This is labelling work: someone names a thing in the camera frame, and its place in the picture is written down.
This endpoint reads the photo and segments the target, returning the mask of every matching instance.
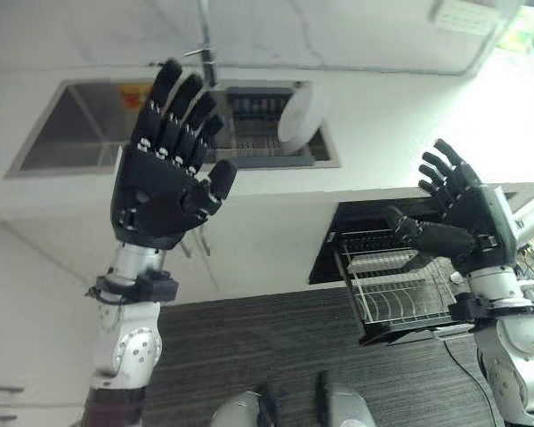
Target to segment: robot finger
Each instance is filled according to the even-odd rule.
[[[202,123],[204,123],[206,116],[212,112],[216,105],[217,104],[210,92],[204,93],[188,116],[186,116],[184,125],[197,131],[199,127],[202,126]]]
[[[179,149],[182,148],[182,153],[185,151],[188,154],[191,153],[195,136],[184,132],[182,129],[182,118],[203,85],[204,82],[199,76],[191,74],[182,82],[178,88],[178,92],[170,101],[155,148],[159,157],[171,159],[178,157],[183,162],[185,157],[177,154]]]
[[[202,125],[206,116],[215,108],[215,105],[214,98],[210,93],[206,92],[200,97],[184,120],[178,144],[176,144],[172,153],[172,158],[188,168],[192,173],[197,172],[197,169],[199,170],[202,166],[207,151],[207,145],[201,138],[198,138],[196,131]]]
[[[438,188],[426,180],[419,180],[417,185],[420,189],[428,193],[431,197],[435,197],[435,195],[437,194]]]
[[[452,174],[452,170],[451,168],[445,163],[443,162],[439,157],[435,156],[434,154],[432,153],[428,153],[428,152],[425,152],[423,156],[421,156],[421,158],[426,161],[427,163],[435,166],[437,168],[437,170],[439,171],[439,173],[443,176],[451,176]]]
[[[433,146],[442,154],[444,154],[453,166],[459,166],[464,163],[464,160],[461,158],[461,156],[459,156],[457,152],[455,152],[455,150],[453,150],[453,148],[441,138],[437,140]]]
[[[435,184],[437,187],[441,187],[443,185],[443,179],[439,175],[439,172],[437,172],[437,169],[434,169],[428,165],[420,165],[419,172],[429,177],[432,183]]]
[[[187,162],[188,169],[192,173],[198,173],[204,164],[207,150],[210,147],[215,147],[214,136],[216,133],[220,132],[222,127],[223,121],[217,115],[213,115],[204,123],[204,126],[202,126],[202,130],[198,134],[194,149]]]
[[[212,195],[220,200],[227,198],[237,173],[238,168],[229,160],[217,162],[214,169],[207,176],[210,180]]]
[[[131,136],[131,143],[139,149],[154,149],[160,130],[161,111],[168,94],[182,74],[182,67],[174,60],[168,60],[158,72],[150,95],[142,106]]]

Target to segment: metal rack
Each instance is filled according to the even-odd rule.
[[[283,155],[277,136],[279,118],[293,94],[290,88],[228,88],[216,96],[217,111],[226,120],[216,135],[208,161],[230,158],[239,167],[300,167],[314,165],[309,145],[322,145],[317,133],[296,153]]]
[[[336,239],[336,265],[349,290],[361,344],[454,323],[448,310],[455,302],[450,261],[409,249],[391,230],[347,232]],[[361,269],[360,259],[375,269]]]

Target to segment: robotic arm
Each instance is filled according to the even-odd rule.
[[[419,187],[439,208],[442,224],[419,222],[395,207],[388,222],[400,240],[451,259],[470,293],[449,306],[453,319],[474,324],[481,370],[508,426],[534,426],[534,302],[524,298],[514,274],[518,230],[502,191],[483,184],[445,141],[419,171]]]
[[[140,425],[145,388],[162,352],[160,302],[173,301],[178,288],[162,270],[166,251],[218,211],[237,173],[223,160],[207,178],[196,178],[223,122],[210,116],[215,102],[201,78],[181,82],[181,74],[175,61],[164,64],[120,158],[111,203],[120,244],[88,293],[98,302],[100,332],[87,427]]]

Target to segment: gray carpet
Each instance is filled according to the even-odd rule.
[[[279,397],[283,426],[317,425],[314,386],[324,369],[360,391],[379,427],[493,425],[481,391],[442,343],[358,346],[345,289],[165,308],[158,323],[165,352],[148,427],[208,425],[223,401],[259,383]],[[448,345],[482,382],[472,337]]]

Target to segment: white cabinet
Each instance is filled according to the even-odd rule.
[[[97,322],[86,287],[0,226],[0,400],[79,406],[93,371]]]
[[[178,245],[166,254],[164,268],[180,285],[176,300],[166,305],[221,299],[191,232],[186,233],[182,244],[183,248]]]
[[[4,417],[0,427],[69,427],[82,414],[82,407],[0,407],[0,417]]]
[[[230,205],[203,228],[213,280],[226,297],[308,290],[334,203]]]

